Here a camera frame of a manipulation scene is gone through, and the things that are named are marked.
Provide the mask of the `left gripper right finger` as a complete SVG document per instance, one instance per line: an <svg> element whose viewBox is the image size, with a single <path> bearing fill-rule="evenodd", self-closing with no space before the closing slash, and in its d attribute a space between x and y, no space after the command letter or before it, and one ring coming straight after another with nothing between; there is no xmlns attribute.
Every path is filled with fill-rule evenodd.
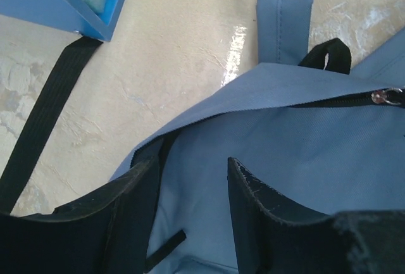
<svg viewBox="0 0 405 274"><path fill-rule="evenodd" d="M228 159L240 273L403 273L404 211L309 209Z"/></svg>

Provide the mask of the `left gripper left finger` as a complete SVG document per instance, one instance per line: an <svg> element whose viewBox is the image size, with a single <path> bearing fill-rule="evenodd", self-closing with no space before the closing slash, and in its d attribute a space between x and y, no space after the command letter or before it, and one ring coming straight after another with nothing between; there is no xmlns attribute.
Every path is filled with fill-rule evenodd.
<svg viewBox="0 0 405 274"><path fill-rule="evenodd" d="M1 215L1 273L142 273L158 185L146 158L50 215Z"/></svg>

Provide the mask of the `blue student backpack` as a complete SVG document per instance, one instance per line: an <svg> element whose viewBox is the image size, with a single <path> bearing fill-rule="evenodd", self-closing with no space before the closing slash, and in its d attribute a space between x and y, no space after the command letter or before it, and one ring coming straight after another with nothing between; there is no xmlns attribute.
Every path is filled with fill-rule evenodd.
<svg viewBox="0 0 405 274"><path fill-rule="evenodd" d="M113 180L159 161L142 273L240 273L228 159L317 212L404 211L404 32L363 62L334 38L308 48L313 0L257 0L258 65L140 143ZM103 40L60 54L1 175L10 215Z"/></svg>

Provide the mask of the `blue shelf unit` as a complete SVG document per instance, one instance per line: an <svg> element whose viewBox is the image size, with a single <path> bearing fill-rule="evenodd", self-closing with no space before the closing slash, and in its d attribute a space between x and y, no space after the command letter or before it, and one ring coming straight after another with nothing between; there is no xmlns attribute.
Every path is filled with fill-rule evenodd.
<svg viewBox="0 0 405 274"><path fill-rule="evenodd" d="M83 0L1 0L1 14L110 41L125 0L106 0L96 14Z"/></svg>

